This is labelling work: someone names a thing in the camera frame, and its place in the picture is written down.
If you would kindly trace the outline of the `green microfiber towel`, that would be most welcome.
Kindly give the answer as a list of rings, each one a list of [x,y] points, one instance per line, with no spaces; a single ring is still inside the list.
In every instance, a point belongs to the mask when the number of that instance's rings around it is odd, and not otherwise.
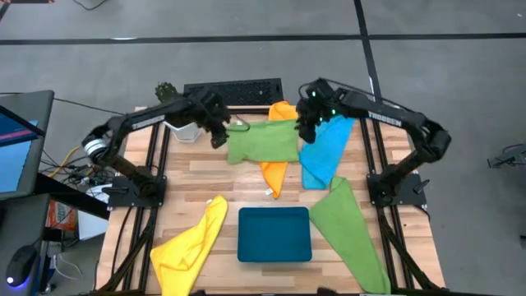
[[[249,127],[231,126],[228,133],[227,162],[295,162],[299,160],[296,122],[259,121]]]
[[[329,193],[309,209],[309,218],[363,290],[391,292],[390,278],[346,178],[332,178]]]

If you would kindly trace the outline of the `orange microfiber towel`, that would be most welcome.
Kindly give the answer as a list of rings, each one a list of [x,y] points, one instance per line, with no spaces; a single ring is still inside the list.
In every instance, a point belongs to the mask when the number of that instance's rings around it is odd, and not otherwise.
[[[296,119],[298,114],[294,106],[287,101],[280,101],[270,106],[268,119],[275,120],[291,120]],[[288,162],[260,162],[260,168],[268,188],[265,191],[266,195],[271,195],[274,199],[278,199],[282,191],[284,176],[287,171]]]

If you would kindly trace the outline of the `teal plastic bin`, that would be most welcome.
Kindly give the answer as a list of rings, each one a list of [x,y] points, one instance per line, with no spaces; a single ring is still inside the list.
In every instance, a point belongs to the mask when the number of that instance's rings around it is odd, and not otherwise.
[[[306,262],[312,259],[306,207],[243,207],[238,212],[238,260]]]

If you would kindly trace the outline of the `blue microfiber towel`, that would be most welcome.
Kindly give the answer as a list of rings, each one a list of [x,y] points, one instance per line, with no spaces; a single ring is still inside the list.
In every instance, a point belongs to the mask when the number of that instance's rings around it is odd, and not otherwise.
[[[324,190],[335,176],[354,124],[341,115],[316,127],[313,144],[305,144],[299,153],[302,186],[306,190]]]

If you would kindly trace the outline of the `yellow microfiber towel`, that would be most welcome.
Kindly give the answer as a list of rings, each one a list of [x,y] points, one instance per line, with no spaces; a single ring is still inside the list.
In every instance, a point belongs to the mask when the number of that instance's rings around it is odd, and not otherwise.
[[[224,224],[228,202],[218,195],[207,202],[199,223],[150,251],[161,296],[189,296]]]

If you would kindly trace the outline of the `white hexagonal plant pot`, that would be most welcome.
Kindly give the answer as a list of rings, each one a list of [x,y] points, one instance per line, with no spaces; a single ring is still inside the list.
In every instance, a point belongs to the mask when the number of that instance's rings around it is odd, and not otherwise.
[[[202,133],[202,130],[196,123],[189,123],[183,127],[175,127],[164,121],[164,125],[171,131],[176,140],[181,143],[195,143]]]

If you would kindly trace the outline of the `white power adapter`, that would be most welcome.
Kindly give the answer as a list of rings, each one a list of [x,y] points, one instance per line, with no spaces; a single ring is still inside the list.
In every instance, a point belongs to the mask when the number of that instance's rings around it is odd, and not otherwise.
[[[104,192],[105,188],[111,187],[111,184],[98,185],[94,187],[89,187],[85,190],[85,194],[95,198],[98,201],[102,201],[105,204],[108,203],[109,195]]]

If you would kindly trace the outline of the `black monitor stand bar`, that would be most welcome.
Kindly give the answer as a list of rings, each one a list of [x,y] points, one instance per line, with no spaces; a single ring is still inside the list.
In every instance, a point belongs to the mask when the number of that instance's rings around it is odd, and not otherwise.
[[[36,176],[34,193],[49,194],[55,201],[100,219],[108,220],[110,215],[106,203],[41,173]]]

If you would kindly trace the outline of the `orange bag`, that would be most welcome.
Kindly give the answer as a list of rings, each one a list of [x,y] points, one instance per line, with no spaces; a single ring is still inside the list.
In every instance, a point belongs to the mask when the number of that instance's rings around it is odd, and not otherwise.
[[[46,226],[53,229],[75,231],[77,227],[77,210],[61,202],[51,200],[48,206]]]

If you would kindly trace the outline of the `tilted monitor with blue screen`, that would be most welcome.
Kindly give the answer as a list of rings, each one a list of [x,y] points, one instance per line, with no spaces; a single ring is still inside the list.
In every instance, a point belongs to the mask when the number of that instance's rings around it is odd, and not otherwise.
[[[53,99],[51,90],[0,96],[0,138],[22,120],[43,133],[31,141],[9,146],[0,139],[0,201],[33,193]]]

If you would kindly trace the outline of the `black stand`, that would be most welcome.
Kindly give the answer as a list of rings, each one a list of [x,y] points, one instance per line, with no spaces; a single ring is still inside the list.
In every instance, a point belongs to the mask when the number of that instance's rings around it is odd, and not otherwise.
[[[502,165],[526,166],[526,143],[513,144],[504,147],[499,155],[487,159],[488,166],[492,169]]]

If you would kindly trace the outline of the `grey desk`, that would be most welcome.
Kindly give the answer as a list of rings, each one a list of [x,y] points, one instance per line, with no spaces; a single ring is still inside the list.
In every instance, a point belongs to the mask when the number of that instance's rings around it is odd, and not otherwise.
[[[0,201],[0,296],[38,296],[49,200],[49,194],[40,194]],[[35,260],[24,281],[12,287],[7,283],[7,267],[16,251],[25,245],[35,247]]]

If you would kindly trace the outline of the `black computer mouse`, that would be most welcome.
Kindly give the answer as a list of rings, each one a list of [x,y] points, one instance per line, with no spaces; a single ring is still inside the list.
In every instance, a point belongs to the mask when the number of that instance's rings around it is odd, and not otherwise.
[[[6,268],[8,286],[16,288],[28,280],[36,256],[37,251],[34,245],[25,245],[16,250]]]

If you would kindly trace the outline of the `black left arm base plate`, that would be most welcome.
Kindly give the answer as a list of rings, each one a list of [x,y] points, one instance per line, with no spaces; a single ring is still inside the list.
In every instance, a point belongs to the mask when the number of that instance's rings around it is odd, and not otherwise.
[[[157,207],[164,204],[167,178],[158,177],[138,184],[124,176],[113,179],[111,187],[103,192],[109,195],[108,206],[116,207]]]

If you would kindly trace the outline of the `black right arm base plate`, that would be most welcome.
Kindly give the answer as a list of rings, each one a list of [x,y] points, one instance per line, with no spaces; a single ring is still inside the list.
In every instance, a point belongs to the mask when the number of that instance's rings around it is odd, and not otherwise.
[[[367,187],[372,205],[383,208],[386,206],[422,206],[427,204],[424,187],[430,182],[429,179],[422,181],[418,173],[410,173],[402,179],[397,193],[390,196],[380,190],[377,184],[379,177],[379,174],[367,175]]]

